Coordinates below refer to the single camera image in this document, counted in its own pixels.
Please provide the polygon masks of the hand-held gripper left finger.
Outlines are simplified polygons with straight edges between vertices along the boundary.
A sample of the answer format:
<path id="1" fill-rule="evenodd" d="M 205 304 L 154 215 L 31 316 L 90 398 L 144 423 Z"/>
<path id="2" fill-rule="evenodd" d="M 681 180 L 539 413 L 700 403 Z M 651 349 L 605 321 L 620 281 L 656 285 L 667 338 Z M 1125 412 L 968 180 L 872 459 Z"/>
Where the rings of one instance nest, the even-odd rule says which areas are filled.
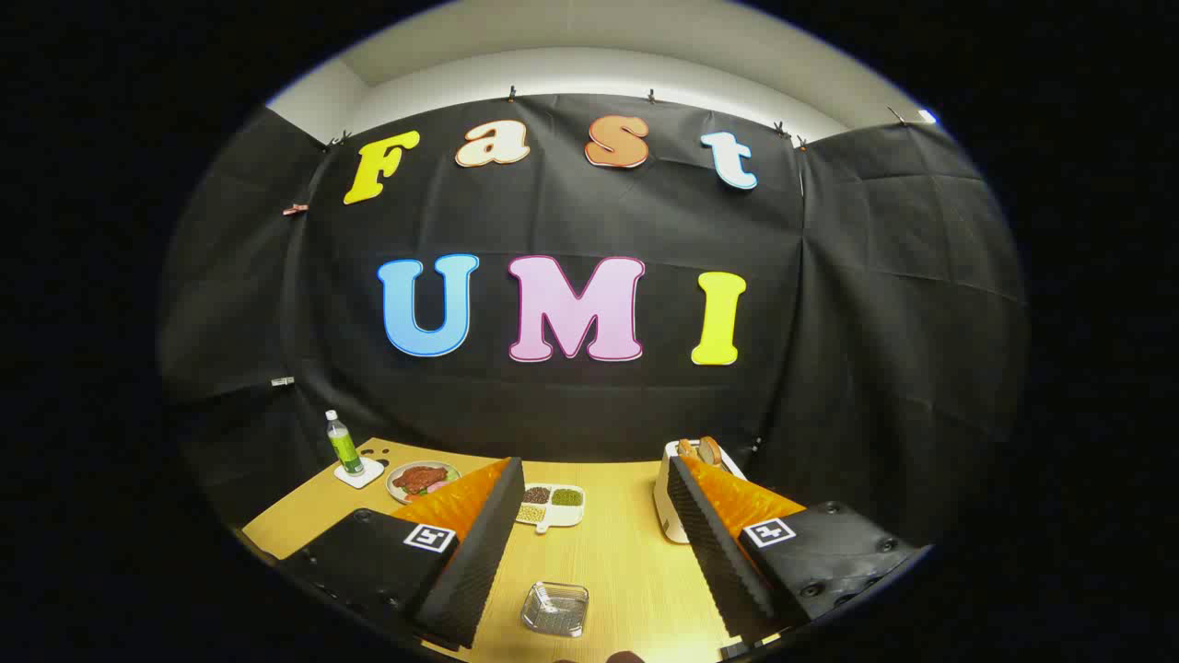
<path id="1" fill-rule="evenodd" d="M 523 492 L 505 458 L 394 516 L 354 508 L 276 565 L 383 634 L 470 646 Z"/>

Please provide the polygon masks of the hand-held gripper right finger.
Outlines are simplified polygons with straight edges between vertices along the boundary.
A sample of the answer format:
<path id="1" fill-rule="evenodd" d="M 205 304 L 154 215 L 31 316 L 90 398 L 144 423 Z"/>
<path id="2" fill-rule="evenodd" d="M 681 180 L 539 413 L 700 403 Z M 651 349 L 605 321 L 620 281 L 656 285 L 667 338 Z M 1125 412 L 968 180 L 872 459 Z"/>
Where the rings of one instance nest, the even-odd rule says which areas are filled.
<path id="1" fill-rule="evenodd" d="M 801 506 L 694 458 L 667 487 L 727 634 L 755 641 L 850 612 L 922 557 L 841 501 Z"/>

